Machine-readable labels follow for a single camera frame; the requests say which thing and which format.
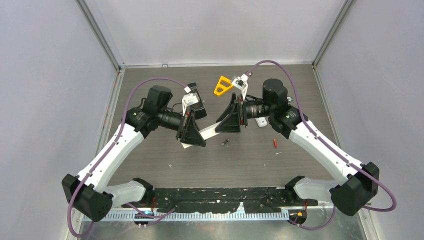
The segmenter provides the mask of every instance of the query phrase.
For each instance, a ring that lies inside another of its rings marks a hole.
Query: black cylinder
[[[270,115],[270,106],[264,104],[262,101],[247,101],[245,105],[248,119],[256,119]]]
[[[183,115],[174,111],[165,111],[164,113],[158,113],[157,116],[160,118],[160,126],[178,131],[181,119]]]

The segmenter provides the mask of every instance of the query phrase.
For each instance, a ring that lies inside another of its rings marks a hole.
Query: yellow object
[[[225,76],[221,76],[219,78],[218,83],[216,84],[215,90],[213,91],[213,94],[217,97],[221,97],[224,93],[226,93],[228,90],[230,90],[233,87],[231,85],[231,80],[226,78]]]

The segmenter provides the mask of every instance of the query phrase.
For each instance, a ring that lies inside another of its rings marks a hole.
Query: wall
[[[422,239],[424,1],[356,1],[318,66],[342,146],[380,168],[398,207],[380,239]],[[383,190],[372,204],[391,204]]]
[[[0,1],[0,239],[60,240],[115,69],[73,0]]]
[[[91,0],[128,65],[311,63],[343,0]]]

